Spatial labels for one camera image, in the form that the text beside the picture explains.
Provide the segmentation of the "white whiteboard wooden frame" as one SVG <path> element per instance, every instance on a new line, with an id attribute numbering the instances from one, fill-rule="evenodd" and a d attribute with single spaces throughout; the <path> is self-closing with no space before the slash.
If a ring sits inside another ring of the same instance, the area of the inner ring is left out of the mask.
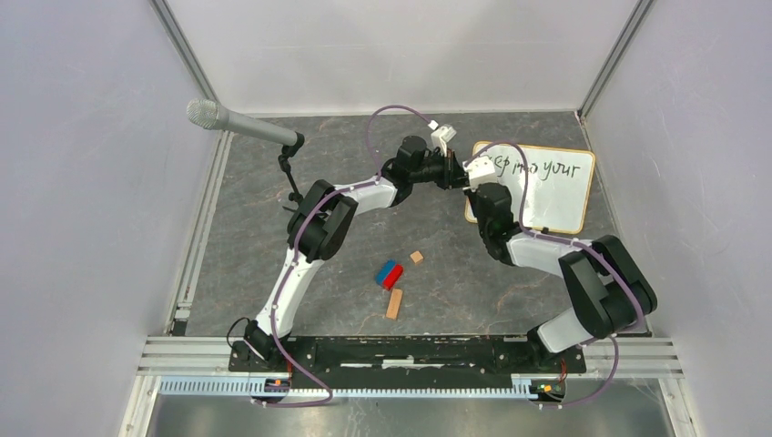
<path id="1" fill-rule="evenodd" d="M 511 192 L 513 216 L 526 198 L 524 223 L 532 229 L 575 235 L 584 226 L 594 177 L 595 155 L 588 150 L 522 145 L 527 163 L 514 147 L 499 145 L 485 155 L 497 170 L 498 182 Z"/>

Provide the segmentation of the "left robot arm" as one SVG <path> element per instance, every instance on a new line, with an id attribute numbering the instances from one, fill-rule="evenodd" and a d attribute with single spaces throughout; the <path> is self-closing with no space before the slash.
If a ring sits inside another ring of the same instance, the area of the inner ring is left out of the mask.
<path id="1" fill-rule="evenodd" d="M 371 178 L 347 185 L 324 179 L 314 182 L 289 220 L 288 249 L 279 278 L 265 306 L 245 329 L 251 359 L 264 371 L 275 371 L 284 363 L 286 347 L 280 340 L 291 333 L 312 279 L 338 253 L 357 216 L 399 205 L 416 184 L 453 189 L 468 182 L 452 150 L 430 150 L 416 136 L 406 137 L 396 156 Z"/>

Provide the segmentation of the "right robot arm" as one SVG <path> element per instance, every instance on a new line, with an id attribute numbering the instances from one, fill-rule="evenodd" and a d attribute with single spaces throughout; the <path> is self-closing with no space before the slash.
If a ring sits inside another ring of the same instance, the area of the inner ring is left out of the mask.
<path id="1" fill-rule="evenodd" d="M 588 241 L 526 229 L 514 217 L 510 190 L 497 183 L 466 197 L 493 259 L 564 281 L 570 308 L 527 333 L 525 357 L 533 369 L 549 371 L 563 351 L 640 327 L 656 310 L 654 290 L 618 237 Z"/>

